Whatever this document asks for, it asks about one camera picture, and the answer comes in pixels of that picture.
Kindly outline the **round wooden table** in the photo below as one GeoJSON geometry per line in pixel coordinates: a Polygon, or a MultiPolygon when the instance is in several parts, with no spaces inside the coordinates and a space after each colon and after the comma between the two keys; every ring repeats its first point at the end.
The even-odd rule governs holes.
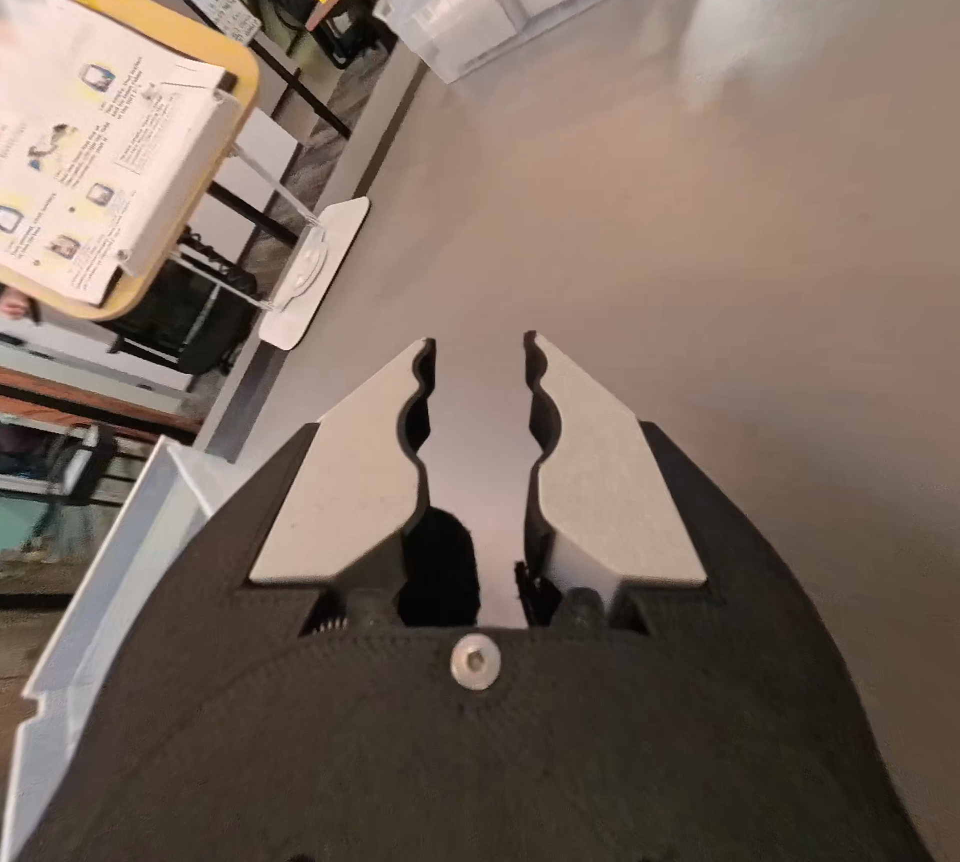
{"type": "Polygon", "coordinates": [[[73,1],[130,26],[176,52],[230,70],[237,78],[234,96],[241,107],[236,123],[229,131],[222,150],[214,157],[208,173],[197,181],[192,195],[180,205],[182,214],[167,225],[166,233],[161,236],[160,245],[153,252],[146,273],[134,277],[122,276],[102,307],[94,308],[72,302],[2,267],[3,284],[30,295],[44,305],[84,320],[113,320],[126,315],[138,304],[157,278],[160,269],[175,253],[180,236],[188,228],[195,210],[208,194],[211,182],[216,181],[224,160],[230,158],[239,133],[257,105],[260,73],[249,49],[149,0],[73,1]]]}

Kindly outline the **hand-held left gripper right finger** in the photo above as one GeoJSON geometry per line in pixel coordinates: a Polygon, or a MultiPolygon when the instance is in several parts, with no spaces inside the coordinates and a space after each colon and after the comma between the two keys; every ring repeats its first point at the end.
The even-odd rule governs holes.
{"type": "Polygon", "coordinates": [[[523,338],[539,448],[524,516],[527,613],[571,591],[617,613],[634,588],[700,592],[708,574],[637,415],[539,331],[523,338]]]}

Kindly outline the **printed instruction sheet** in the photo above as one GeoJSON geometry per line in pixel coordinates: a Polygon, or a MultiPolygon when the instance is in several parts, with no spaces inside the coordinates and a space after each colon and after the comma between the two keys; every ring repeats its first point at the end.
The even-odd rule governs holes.
{"type": "Polygon", "coordinates": [[[241,110],[230,70],[73,0],[2,1],[2,267],[100,308],[241,110]]]}

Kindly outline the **clear acrylic document stand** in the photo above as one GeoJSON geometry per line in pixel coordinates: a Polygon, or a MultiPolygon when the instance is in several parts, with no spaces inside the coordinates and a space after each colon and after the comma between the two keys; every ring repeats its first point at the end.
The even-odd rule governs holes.
{"type": "MultiPolygon", "coordinates": [[[[294,208],[305,222],[303,233],[297,235],[258,212],[242,197],[235,195],[219,182],[211,182],[207,196],[235,215],[250,221],[260,232],[270,235],[276,241],[282,242],[286,237],[291,238],[291,253],[274,287],[270,292],[265,292],[258,284],[259,298],[245,298],[246,302],[254,306],[254,316],[260,316],[256,330],[258,340],[288,352],[302,341],[318,313],[367,219],[371,202],[366,196],[355,197],[332,204],[315,214],[245,145],[245,134],[245,129],[239,133],[229,159],[243,164],[247,171],[294,208]]],[[[197,235],[192,229],[186,228],[181,236],[188,230],[197,235]]],[[[179,263],[188,268],[190,262],[186,259],[187,249],[178,245],[181,236],[169,260],[178,258],[179,263]]]]}

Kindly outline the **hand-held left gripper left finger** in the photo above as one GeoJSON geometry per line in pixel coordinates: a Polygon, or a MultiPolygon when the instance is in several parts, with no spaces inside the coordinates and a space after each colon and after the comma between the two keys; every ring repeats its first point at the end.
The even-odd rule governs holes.
{"type": "Polygon", "coordinates": [[[429,507],[436,341],[408,345],[326,412],[248,579],[267,586],[403,586],[404,540],[429,507]]]}

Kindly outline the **black fabric bag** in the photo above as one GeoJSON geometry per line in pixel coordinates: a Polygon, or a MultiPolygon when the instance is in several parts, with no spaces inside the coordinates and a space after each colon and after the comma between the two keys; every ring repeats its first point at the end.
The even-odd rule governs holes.
{"type": "Polygon", "coordinates": [[[110,352],[197,377],[227,374],[248,337],[259,298],[256,278],[188,230],[178,241],[190,267],[168,260],[126,315],[101,322],[114,335],[110,352]]]}

